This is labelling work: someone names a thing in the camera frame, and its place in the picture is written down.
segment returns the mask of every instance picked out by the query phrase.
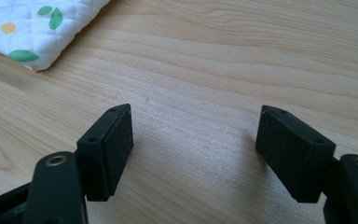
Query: cloth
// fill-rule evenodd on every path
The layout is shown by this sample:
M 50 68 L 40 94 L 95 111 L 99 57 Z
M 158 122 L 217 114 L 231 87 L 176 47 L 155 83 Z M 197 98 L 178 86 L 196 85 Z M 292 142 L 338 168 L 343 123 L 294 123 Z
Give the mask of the cloth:
M 0 53 L 29 69 L 46 69 L 108 2 L 0 0 Z

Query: white cloth with leaf print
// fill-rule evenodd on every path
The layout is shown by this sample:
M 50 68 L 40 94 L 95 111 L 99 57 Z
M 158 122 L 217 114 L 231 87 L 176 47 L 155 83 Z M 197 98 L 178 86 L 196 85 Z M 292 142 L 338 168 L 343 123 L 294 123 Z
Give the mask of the white cloth with leaf print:
M 108 0 L 0 0 L 0 53 L 46 69 Z

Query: wooden surface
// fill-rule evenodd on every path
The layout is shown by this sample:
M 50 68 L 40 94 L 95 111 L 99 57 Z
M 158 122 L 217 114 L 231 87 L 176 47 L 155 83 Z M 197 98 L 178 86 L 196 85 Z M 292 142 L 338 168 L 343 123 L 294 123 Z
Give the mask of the wooden surface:
M 125 103 L 135 147 L 90 223 L 324 223 L 256 130 L 274 105 L 358 153 L 358 0 L 112 1 L 46 71 L 0 55 L 0 194 Z

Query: pot holder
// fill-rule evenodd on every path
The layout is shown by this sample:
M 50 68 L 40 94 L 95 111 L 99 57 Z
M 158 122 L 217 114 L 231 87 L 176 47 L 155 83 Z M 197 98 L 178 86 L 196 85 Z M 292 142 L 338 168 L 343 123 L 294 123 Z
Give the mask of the pot holder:
M 0 0 L 0 53 L 47 69 L 108 0 Z

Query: quilted stitching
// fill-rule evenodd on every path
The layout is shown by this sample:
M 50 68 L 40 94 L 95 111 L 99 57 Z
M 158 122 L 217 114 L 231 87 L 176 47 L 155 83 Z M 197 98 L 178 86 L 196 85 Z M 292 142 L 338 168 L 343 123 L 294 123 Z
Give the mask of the quilted stitching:
M 29 69 L 46 69 L 108 2 L 0 0 L 0 53 Z

